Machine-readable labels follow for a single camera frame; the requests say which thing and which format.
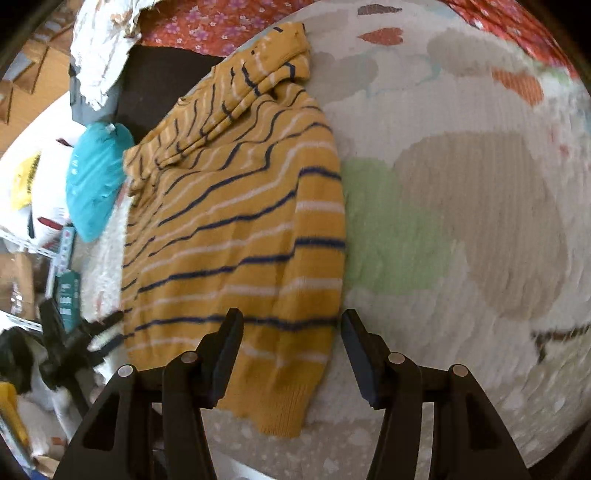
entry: red floral fabric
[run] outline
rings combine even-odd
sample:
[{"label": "red floral fabric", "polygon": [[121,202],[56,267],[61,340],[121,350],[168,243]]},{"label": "red floral fabric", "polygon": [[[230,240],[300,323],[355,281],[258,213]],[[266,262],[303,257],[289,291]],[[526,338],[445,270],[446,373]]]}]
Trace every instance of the red floral fabric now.
[{"label": "red floral fabric", "polygon": [[141,44],[226,57],[314,0],[165,0],[142,12]]},{"label": "red floral fabric", "polygon": [[530,57],[578,74],[549,30],[516,0],[441,0],[470,25],[517,43]]}]

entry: striped sweater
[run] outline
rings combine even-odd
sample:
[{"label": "striped sweater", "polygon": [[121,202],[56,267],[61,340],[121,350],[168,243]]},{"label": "striped sweater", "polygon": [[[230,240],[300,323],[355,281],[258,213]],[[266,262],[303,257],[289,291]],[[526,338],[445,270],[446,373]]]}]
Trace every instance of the striped sweater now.
[{"label": "striped sweater", "polygon": [[301,24],[214,67],[125,154],[135,196],[122,279],[139,369],[216,331],[245,334],[221,408],[299,434],[330,354],[345,263],[340,165]]}]

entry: metal screw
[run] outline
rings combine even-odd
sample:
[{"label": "metal screw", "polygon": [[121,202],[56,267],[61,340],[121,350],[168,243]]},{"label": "metal screw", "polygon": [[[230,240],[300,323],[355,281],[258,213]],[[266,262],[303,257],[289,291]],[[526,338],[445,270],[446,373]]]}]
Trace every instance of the metal screw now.
[{"label": "metal screw", "polygon": [[184,364],[192,364],[195,360],[197,360],[197,354],[195,352],[185,352],[181,356],[181,362]]},{"label": "metal screw", "polygon": [[468,374],[468,369],[463,365],[454,365],[452,368],[452,372],[454,372],[458,377],[465,377]]},{"label": "metal screw", "polygon": [[134,367],[131,365],[124,365],[118,370],[118,374],[120,377],[128,377],[134,372]]},{"label": "metal screw", "polygon": [[396,365],[400,365],[403,364],[404,361],[406,360],[406,357],[398,352],[394,352],[388,355],[388,361],[391,364],[396,364]]}]

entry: blue object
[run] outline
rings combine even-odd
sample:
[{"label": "blue object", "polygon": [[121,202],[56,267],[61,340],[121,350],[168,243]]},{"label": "blue object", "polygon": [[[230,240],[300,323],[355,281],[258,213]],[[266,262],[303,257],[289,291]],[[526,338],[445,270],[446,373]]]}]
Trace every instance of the blue object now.
[{"label": "blue object", "polygon": [[66,203],[85,243],[105,229],[125,181],[123,153],[135,145],[121,124],[98,122],[88,127],[72,152],[66,177]]}]

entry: terrazzo pattern fabric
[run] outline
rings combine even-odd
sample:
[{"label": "terrazzo pattern fabric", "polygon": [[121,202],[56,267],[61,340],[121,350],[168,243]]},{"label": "terrazzo pattern fabric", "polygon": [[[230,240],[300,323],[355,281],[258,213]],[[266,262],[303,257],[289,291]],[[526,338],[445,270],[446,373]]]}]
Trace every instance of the terrazzo pattern fabric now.
[{"label": "terrazzo pattern fabric", "polygon": [[[436,0],[367,5],[323,1],[289,18],[306,25],[306,88],[343,161],[343,308],[420,365],[467,365],[532,465],[591,408],[591,99],[566,69]],[[116,304],[125,209],[112,221],[120,227],[95,247],[104,261],[84,276],[85,314],[97,277],[117,277],[101,284]],[[203,417],[213,448],[274,478],[357,480],[382,413],[336,338],[299,438],[263,437],[218,410]],[[423,432],[432,426],[425,406]],[[430,445],[423,434],[419,480]]]}]

